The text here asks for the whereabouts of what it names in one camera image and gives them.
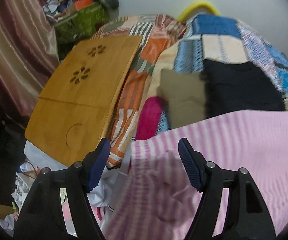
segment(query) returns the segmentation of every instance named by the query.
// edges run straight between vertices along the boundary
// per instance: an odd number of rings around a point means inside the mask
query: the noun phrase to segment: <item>flower-shaped cutout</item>
[[[87,51],[87,55],[91,57],[95,57],[96,54],[102,54],[106,49],[106,46],[99,45],[97,47],[93,47],[92,49]]]
[[[75,82],[75,84],[79,84],[81,80],[84,80],[88,77],[88,73],[90,72],[90,68],[81,67],[80,70],[73,72],[73,77],[70,80],[70,83]]]

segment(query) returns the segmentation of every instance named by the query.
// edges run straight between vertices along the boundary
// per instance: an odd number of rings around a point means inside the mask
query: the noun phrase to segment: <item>magenta cloth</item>
[[[147,140],[156,135],[159,117],[165,103],[161,97],[150,97],[145,101],[140,113],[135,140]]]
[[[104,228],[107,240],[184,239],[201,194],[188,180],[178,154],[186,137],[221,168],[246,167],[272,217],[276,233],[288,223],[288,112],[238,111],[132,143],[132,169],[120,202]],[[221,233],[228,190],[214,235]]]

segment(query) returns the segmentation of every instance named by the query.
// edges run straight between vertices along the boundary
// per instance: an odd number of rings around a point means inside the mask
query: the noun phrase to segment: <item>khaki folded cloth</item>
[[[205,119],[205,83],[200,73],[182,74],[162,69],[157,94],[168,101],[171,129]]]

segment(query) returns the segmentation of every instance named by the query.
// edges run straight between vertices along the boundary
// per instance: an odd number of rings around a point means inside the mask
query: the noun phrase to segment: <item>brown curtain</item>
[[[54,28],[41,0],[0,0],[0,106],[26,126],[59,65]]]

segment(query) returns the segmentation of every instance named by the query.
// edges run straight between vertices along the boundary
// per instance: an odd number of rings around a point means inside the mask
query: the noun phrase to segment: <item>wooden board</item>
[[[140,36],[81,41],[40,94],[25,137],[70,166],[106,136]]]

